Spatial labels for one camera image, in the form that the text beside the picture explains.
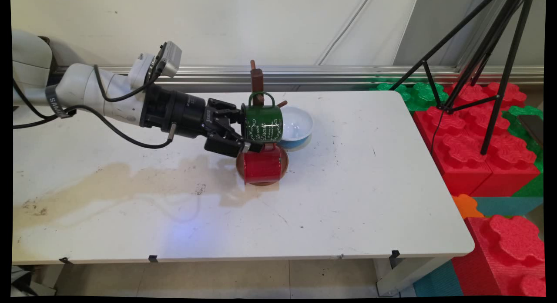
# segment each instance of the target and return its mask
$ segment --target orange foam block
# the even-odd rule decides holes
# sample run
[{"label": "orange foam block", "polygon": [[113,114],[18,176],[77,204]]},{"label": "orange foam block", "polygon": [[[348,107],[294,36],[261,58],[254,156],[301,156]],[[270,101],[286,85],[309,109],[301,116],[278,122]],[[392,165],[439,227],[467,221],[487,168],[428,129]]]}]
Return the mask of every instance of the orange foam block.
[{"label": "orange foam block", "polygon": [[461,194],[459,196],[453,196],[453,200],[462,219],[466,217],[483,217],[483,214],[477,210],[478,202],[476,202],[474,198],[466,194]]}]

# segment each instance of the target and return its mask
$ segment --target white table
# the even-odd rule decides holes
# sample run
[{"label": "white table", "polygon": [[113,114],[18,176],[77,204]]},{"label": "white table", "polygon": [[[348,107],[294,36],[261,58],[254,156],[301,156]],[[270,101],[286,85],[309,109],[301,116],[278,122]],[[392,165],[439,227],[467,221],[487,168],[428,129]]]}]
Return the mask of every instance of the white table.
[{"label": "white table", "polygon": [[[386,259],[398,250],[411,259],[378,282],[385,294],[473,250],[400,95],[272,94],[315,124],[289,151],[284,178],[266,187],[244,186],[235,159],[203,150],[203,137],[149,150],[81,111],[14,130],[12,264]],[[239,106],[248,93],[197,96]],[[13,118],[37,120],[24,107]],[[112,122],[139,141],[166,140],[157,128]]]}]

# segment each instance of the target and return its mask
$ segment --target floor tile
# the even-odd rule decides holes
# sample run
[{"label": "floor tile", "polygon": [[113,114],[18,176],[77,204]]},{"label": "floor tile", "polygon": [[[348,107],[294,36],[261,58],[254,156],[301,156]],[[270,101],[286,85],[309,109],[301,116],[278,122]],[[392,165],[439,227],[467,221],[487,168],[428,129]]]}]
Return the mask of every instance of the floor tile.
[{"label": "floor tile", "polygon": [[378,297],[372,259],[290,261],[291,299]]},{"label": "floor tile", "polygon": [[71,265],[56,283],[56,295],[136,296],[149,263]]},{"label": "floor tile", "polygon": [[140,297],[288,299],[288,261],[152,263]]}]

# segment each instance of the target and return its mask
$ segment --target mug handle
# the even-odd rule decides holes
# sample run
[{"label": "mug handle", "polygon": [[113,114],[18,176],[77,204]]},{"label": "mug handle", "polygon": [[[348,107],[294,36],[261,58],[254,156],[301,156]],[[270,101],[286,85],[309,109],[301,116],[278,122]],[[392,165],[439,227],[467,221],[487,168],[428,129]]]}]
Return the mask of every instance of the mug handle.
[{"label": "mug handle", "polygon": [[277,144],[276,143],[265,143],[265,145],[263,146],[263,150],[265,151],[274,151],[275,148],[277,148]]},{"label": "mug handle", "polygon": [[251,93],[251,95],[249,96],[249,99],[247,100],[247,105],[249,107],[251,107],[251,100],[253,99],[253,97],[255,95],[258,95],[258,94],[264,94],[264,95],[269,96],[271,98],[271,102],[273,102],[272,107],[275,106],[275,99],[269,93],[267,93],[266,91],[254,91],[254,92]]}]

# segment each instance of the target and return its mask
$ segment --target white wall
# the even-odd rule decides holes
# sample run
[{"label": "white wall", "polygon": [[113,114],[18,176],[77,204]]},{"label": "white wall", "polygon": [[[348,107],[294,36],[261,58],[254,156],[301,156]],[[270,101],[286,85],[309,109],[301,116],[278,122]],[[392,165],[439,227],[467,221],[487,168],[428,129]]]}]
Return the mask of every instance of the white wall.
[{"label": "white wall", "polygon": [[[10,0],[60,65],[128,66],[171,40],[182,65],[315,65],[364,0]],[[323,65],[392,65],[416,0],[369,0]]]}]

